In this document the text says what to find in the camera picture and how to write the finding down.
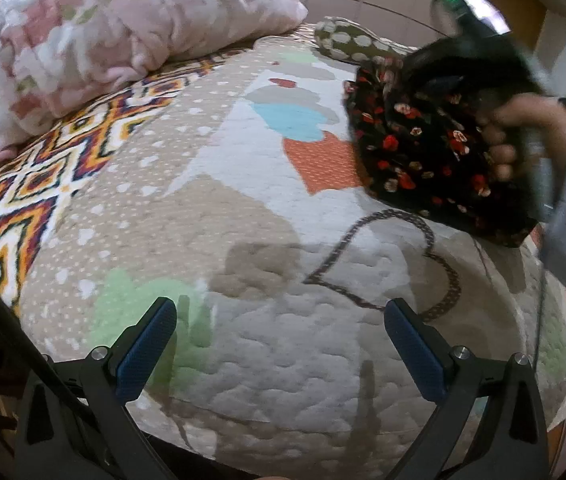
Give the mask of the person right hand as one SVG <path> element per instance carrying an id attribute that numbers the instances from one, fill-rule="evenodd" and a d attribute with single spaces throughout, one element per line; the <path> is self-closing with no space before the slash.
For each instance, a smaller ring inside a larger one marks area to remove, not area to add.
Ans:
<path id="1" fill-rule="evenodd" d="M 516 94 L 493 110 L 480 112 L 478 122 L 498 180 L 513 180 L 544 157 L 551 163 L 554 184 L 562 185 L 566 178 L 566 108 L 556 99 Z"/>

